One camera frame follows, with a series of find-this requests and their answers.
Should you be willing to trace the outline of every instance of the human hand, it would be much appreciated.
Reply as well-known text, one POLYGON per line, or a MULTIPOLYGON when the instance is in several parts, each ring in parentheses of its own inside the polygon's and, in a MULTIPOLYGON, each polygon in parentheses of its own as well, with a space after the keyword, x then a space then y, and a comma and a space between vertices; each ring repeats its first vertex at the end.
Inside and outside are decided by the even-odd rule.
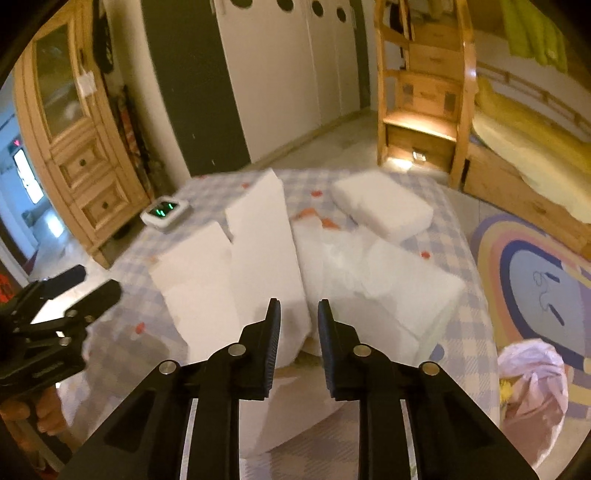
MULTIPOLYGON (((55 387, 46 389, 35 405, 38 422, 37 430, 48 435, 57 435, 67 428, 66 419, 61 412, 61 400, 55 387)), ((0 416, 17 445, 25 452, 35 451, 35 447, 16 424, 17 421, 26 420, 31 412, 26 403, 18 400, 6 400, 0 405, 0 416)))

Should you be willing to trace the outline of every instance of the white wardrobe door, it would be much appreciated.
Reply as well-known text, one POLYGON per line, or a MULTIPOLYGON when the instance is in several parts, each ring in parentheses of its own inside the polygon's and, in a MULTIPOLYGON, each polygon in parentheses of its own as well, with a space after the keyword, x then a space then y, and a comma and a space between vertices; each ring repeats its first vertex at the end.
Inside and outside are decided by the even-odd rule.
POLYGON ((347 115, 361 107, 355 46, 356 19, 349 0, 330 0, 330 2, 332 5, 329 17, 333 26, 339 75, 340 113, 347 115))
POLYGON ((252 0, 240 8, 235 3, 248 0, 215 2, 246 144, 256 162, 320 125, 305 3, 252 0))
POLYGON ((314 58, 318 104, 322 124, 341 116, 339 75, 332 33, 332 0, 304 0, 307 5, 310 44, 314 58))

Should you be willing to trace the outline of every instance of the pink plastic bag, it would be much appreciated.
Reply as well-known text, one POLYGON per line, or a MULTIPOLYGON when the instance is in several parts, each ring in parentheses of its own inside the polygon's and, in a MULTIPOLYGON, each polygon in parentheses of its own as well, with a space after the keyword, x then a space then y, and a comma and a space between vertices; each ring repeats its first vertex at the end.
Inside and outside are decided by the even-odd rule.
POLYGON ((499 355, 499 377, 518 377, 501 430, 537 468, 554 447, 569 405, 562 357, 539 339, 514 343, 499 355))

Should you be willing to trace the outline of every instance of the floor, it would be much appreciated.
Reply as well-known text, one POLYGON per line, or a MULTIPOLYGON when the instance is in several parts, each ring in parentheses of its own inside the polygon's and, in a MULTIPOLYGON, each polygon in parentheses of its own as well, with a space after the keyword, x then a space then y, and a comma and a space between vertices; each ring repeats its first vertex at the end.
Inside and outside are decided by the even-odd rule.
MULTIPOLYGON (((376 167, 376 116, 373 112, 362 112, 357 118, 339 125, 304 145, 293 148, 283 157, 271 163, 254 164, 249 166, 247 170, 268 167, 374 168, 376 167)), ((400 169, 398 165, 389 167, 395 170, 400 169)), ((442 176, 440 173, 426 168, 413 167, 411 171, 432 176, 442 184, 468 240, 472 237, 476 227, 485 218, 501 212, 485 202, 450 190, 444 186, 446 183, 445 175, 442 176)), ((141 228, 141 222, 136 223, 126 238, 110 244, 107 248, 109 256, 115 258, 120 254, 141 228)), ((89 258, 67 231, 64 231, 62 236, 57 239, 51 240, 51 242, 48 241, 47 245, 46 251, 40 250, 38 264, 35 265, 32 278, 55 275, 77 263, 85 265, 88 274, 87 280, 82 285, 48 303, 44 310, 40 312, 38 319, 61 316, 65 308, 108 278, 107 272, 89 258)), ((573 452, 578 449, 588 431, 589 425, 585 422, 567 419, 555 449, 538 470, 541 480, 554 480, 556 478, 557 474, 564 469, 572 457, 573 452)))
POLYGON ((30 279, 51 277, 58 273, 56 264, 66 255, 68 244, 76 241, 53 208, 37 219, 32 230, 39 250, 30 279))

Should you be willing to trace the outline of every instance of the dark gray wall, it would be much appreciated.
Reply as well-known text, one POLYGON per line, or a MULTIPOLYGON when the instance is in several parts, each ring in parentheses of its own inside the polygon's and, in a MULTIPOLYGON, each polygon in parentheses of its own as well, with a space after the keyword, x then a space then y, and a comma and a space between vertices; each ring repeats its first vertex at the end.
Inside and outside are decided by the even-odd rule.
POLYGON ((207 0, 142 0, 160 91, 192 176, 250 163, 217 19, 207 0))
POLYGON ((355 19, 357 29, 355 29, 355 47, 357 48, 357 66, 359 69, 359 100, 361 108, 370 106, 371 91, 369 88, 369 59, 368 59, 368 39, 365 32, 365 17, 363 16, 363 5, 361 0, 349 0, 355 19))

